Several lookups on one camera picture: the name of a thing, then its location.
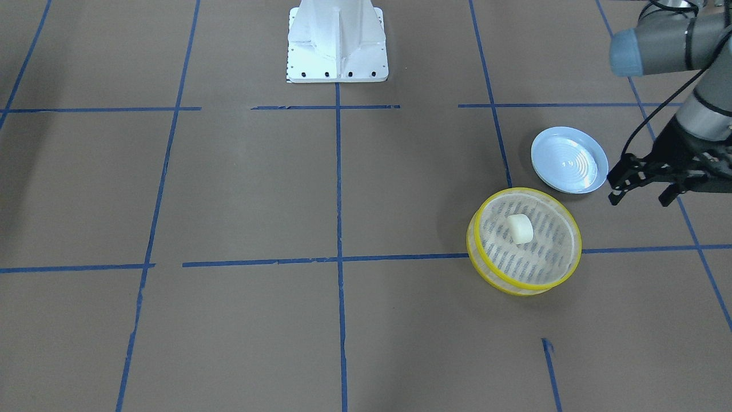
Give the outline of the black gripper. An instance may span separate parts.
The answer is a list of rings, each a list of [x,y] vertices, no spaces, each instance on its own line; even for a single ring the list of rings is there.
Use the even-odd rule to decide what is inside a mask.
[[[694,153],[722,144],[730,146],[730,130],[722,136],[724,139],[721,141],[698,138],[673,117],[657,136],[648,156],[642,159],[634,154],[620,156],[607,175],[607,182],[612,189],[607,197],[609,202],[617,206],[633,189],[650,183],[670,183],[658,197],[661,206],[667,208],[688,191],[687,167]]]

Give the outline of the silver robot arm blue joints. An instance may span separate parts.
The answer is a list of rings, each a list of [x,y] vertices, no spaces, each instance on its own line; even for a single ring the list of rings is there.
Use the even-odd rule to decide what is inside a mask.
[[[730,138],[730,18],[702,15],[704,1],[648,1],[637,26],[617,32],[609,61],[619,77],[696,71],[698,83],[675,120],[695,138]]]

